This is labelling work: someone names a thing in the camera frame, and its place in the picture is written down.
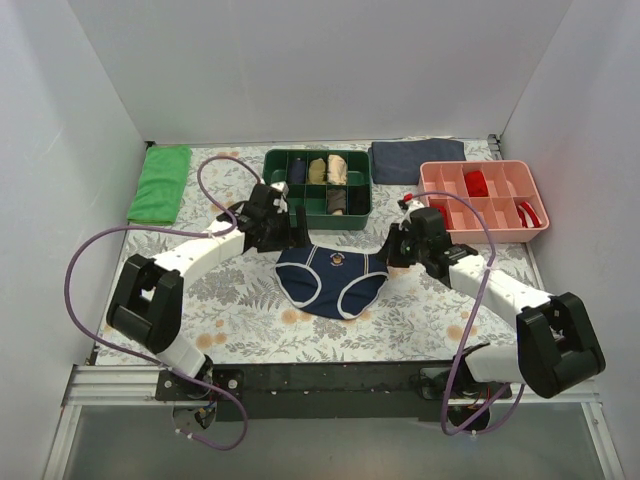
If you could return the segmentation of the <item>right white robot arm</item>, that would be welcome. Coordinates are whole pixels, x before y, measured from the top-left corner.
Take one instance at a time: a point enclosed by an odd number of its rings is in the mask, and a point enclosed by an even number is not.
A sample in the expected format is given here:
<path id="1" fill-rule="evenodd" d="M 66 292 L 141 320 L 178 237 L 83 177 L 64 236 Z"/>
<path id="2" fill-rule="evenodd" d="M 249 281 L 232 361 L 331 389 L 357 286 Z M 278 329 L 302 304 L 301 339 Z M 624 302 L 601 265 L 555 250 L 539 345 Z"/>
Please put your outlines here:
<path id="1" fill-rule="evenodd" d="M 476 250 L 455 244 L 444 217 L 411 201 L 391 225 L 377 258 L 394 268 L 420 264 L 433 279 L 469 297 L 480 297 L 516 332 L 513 345 L 466 347 L 452 373 L 454 389 L 475 397 L 490 382 L 519 383 L 552 398 L 600 373 L 606 361 L 583 301 L 552 295 L 495 269 Z"/>

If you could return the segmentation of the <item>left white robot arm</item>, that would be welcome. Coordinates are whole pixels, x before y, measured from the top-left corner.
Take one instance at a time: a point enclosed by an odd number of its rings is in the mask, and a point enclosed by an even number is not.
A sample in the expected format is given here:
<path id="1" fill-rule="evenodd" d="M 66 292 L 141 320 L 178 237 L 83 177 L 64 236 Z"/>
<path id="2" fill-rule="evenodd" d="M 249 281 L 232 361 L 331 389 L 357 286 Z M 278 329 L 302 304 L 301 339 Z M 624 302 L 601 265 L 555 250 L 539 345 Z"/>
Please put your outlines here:
<path id="1" fill-rule="evenodd" d="M 161 364 L 180 371 L 178 387 L 193 400 L 213 386 L 210 360 L 180 333 L 183 295 L 219 264 L 254 249 L 279 252 L 310 243 L 307 226 L 291 225 L 285 182 L 254 186 L 250 198 L 222 213 L 198 237 L 126 260 L 107 310 L 107 324 Z"/>

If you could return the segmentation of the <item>navy white-trimmed underwear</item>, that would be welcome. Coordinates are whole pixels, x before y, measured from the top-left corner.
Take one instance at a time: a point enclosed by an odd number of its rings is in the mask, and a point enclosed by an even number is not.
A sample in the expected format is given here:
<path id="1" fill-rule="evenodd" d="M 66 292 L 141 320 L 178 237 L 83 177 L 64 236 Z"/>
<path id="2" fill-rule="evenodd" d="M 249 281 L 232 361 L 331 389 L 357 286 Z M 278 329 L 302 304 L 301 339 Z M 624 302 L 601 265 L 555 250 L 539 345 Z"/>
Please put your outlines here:
<path id="1" fill-rule="evenodd" d="M 310 245 L 281 253 L 278 284 L 289 302 L 312 315 L 352 320 L 375 303 L 389 278 L 374 255 Z"/>

